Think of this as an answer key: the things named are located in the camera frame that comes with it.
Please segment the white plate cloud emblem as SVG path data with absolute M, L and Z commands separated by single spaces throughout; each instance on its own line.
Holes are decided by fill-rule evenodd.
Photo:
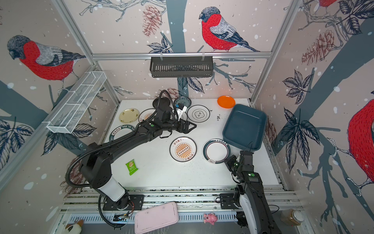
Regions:
M 203 123 L 210 118 L 210 110 L 203 105 L 194 105 L 188 109 L 187 116 L 192 122 Z
M 187 121 L 187 120 L 188 120 L 187 113 L 186 113 L 186 112 L 181 112 L 181 113 L 179 114 L 179 119 L 180 119 L 180 120 Z

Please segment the white plate orange sunburst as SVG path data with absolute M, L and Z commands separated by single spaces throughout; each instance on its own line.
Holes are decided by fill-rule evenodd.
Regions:
M 181 136 L 171 143 L 169 153 L 177 162 L 188 162 L 196 156 L 197 145 L 191 138 Z

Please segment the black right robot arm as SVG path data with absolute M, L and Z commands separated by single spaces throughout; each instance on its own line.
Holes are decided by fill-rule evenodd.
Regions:
M 253 152 L 242 150 L 239 157 L 232 155 L 225 160 L 237 187 L 233 204 L 242 209 L 237 213 L 238 225 L 252 234 L 280 234 L 265 197 L 262 179 L 254 171 Z

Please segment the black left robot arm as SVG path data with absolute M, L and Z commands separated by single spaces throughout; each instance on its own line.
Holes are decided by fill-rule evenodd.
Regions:
M 74 188 L 93 188 L 113 202 L 127 202 L 129 194 L 114 178 L 111 164 L 130 150 L 160 137 L 164 131 L 188 134 L 196 127 L 196 124 L 185 120 L 162 121 L 156 117 L 149 117 L 139 123 L 133 132 L 81 154 L 67 169 L 65 181 Z M 71 181 L 71 172 L 78 164 L 87 184 L 75 184 Z

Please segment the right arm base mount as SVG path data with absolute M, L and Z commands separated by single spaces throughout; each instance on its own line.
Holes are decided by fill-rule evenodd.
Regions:
M 219 203 L 223 210 L 241 209 L 239 203 L 239 195 L 235 193 L 221 193 L 219 195 Z

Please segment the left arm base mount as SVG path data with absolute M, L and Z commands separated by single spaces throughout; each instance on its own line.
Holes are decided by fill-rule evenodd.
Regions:
M 103 201 L 104 211 L 140 211 L 142 210 L 144 195 L 125 195 L 123 199 L 115 202 L 105 197 Z

